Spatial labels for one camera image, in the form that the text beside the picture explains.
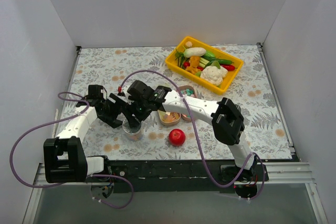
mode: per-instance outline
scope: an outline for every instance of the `wall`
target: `wall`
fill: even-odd
[[[169,46],[265,40],[285,0],[51,0],[75,45]]]
[[[31,189],[9,167],[9,153],[27,129],[51,121],[60,108],[75,47],[50,0],[0,0],[0,219],[22,223]],[[32,183],[52,127],[23,139],[14,154],[21,177]]]
[[[309,161],[336,222],[336,0],[286,0],[265,53],[295,148]]]

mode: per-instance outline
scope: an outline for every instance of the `floral tablecloth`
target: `floral tablecloth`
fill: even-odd
[[[215,47],[245,62],[224,96],[242,108],[250,148],[264,159],[291,158],[287,136],[257,46]],[[221,100],[223,96],[208,91],[166,67],[164,59],[172,50],[174,47],[82,49],[70,91],[85,94],[89,84],[100,84],[109,93],[116,93],[128,74],[140,69],[151,69],[163,73],[179,86],[192,85],[199,98]],[[136,79],[153,88],[158,85],[170,87],[166,80],[151,73],[139,73],[131,77],[129,83]],[[74,103],[66,103],[62,118],[72,115],[74,106]],[[96,120],[83,140],[84,152],[87,156],[107,155],[109,159],[200,159],[191,122],[181,120],[175,126],[163,126],[158,121],[157,112],[152,112],[143,124],[144,137],[133,142],[122,134],[121,128],[112,129]],[[210,125],[200,120],[197,120],[196,125],[207,159],[233,158],[228,147],[215,139]],[[181,147],[174,147],[167,141],[169,132],[174,128],[186,134],[186,142]]]

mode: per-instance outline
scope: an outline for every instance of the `red pepper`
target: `red pepper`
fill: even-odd
[[[235,66],[232,65],[226,65],[226,64],[220,64],[223,68],[225,68],[227,71],[233,71],[235,70]]]
[[[184,68],[187,68],[187,67],[189,67],[189,66],[190,66],[190,63],[189,63],[189,61],[186,61],[185,63],[183,63],[183,66],[184,66]]]

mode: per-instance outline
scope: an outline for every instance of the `food container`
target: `food container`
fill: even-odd
[[[200,42],[197,39],[194,39],[192,37],[185,37],[181,43],[176,47],[176,49],[179,52],[184,52],[184,44],[187,41],[191,41],[191,43],[193,44],[193,47],[203,47],[205,50],[212,52],[216,58],[219,59],[226,59],[226,60],[231,60],[233,61],[233,66],[235,66],[235,70],[233,71],[229,71],[227,73],[227,76],[223,79],[222,84],[220,85],[220,87],[217,87],[215,85],[213,85],[212,83],[201,79],[200,77],[197,77],[196,75],[189,73],[187,71],[185,71],[184,69],[180,68],[177,66],[177,60],[175,57],[176,54],[176,50],[173,50],[172,53],[166,58],[165,62],[167,64],[167,67],[170,68],[172,71],[179,73],[180,75],[198,83],[199,85],[202,85],[203,87],[215,92],[216,94],[223,94],[228,87],[230,86],[231,82],[233,81],[233,79],[236,77],[236,75],[238,74],[239,70],[242,68],[244,62],[236,57],[233,57],[232,55],[229,55],[225,52],[222,52],[220,50],[218,50],[217,48],[214,48],[212,46],[209,46],[203,42]]]
[[[192,86],[189,86],[189,85],[181,86],[181,87],[179,87],[179,90],[180,90],[181,92],[185,91],[183,94],[185,94],[187,90],[190,90],[190,91],[192,91],[193,94],[194,94],[193,97],[197,98],[196,91],[194,90],[194,88],[193,88]],[[190,116],[188,116],[188,115],[182,114],[181,117],[182,117],[183,120],[191,121],[191,118],[190,118]]]
[[[127,119],[125,119],[122,122],[122,129],[124,130],[125,136],[131,141],[139,141],[143,136],[143,128],[141,122],[138,127],[130,128],[129,122],[127,121]]]
[[[159,114],[160,122],[165,126],[171,126],[171,125],[178,124],[178,122],[181,120],[181,114],[177,112],[164,112],[164,111],[158,110],[158,114]],[[166,118],[168,118],[169,116],[172,117],[172,120],[168,122]]]

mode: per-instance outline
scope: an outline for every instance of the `yellow basket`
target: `yellow basket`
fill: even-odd
[[[200,77],[197,77],[196,75],[189,73],[187,71],[185,71],[184,69],[180,68],[177,66],[177,60],[175,57],[175,53],[176,50],[172,51],[172,53],[166,58],[165,62],[167,64],[167,67],[170,68],[172,71],[179,73],[180,75],[198,83],[199,85],[202,85],[203,87],[215,92],[216,94],[223,94],[228,87],[230,86],[231,82],[233,81],[233,79],[236,77],[236,75],[238,74],[239,70],[242,68],[244,62],[236,57],[233,57],[232,55],[229,55],[225,52],[222,52],[212,46],[209,46],[203,42],[200,42],[197,39],[194,39],[192,37],[185,37],[181,43],[176,47],[176,49],[179,52],[184,52],[184,44],[190,41],[193,44],[193,47],[203,47],[205,50],[212,52],[216,58],[219,59],[225,59],[225,60],[231,60],[233,63],[232,65],[235,66],[235,70],[234,71],[229,71],[227,73],[227,76],[224,78],[222,84],[220,85],[220,87],[217,87],[213,84],[211,84],[210,82],[201,79]]]

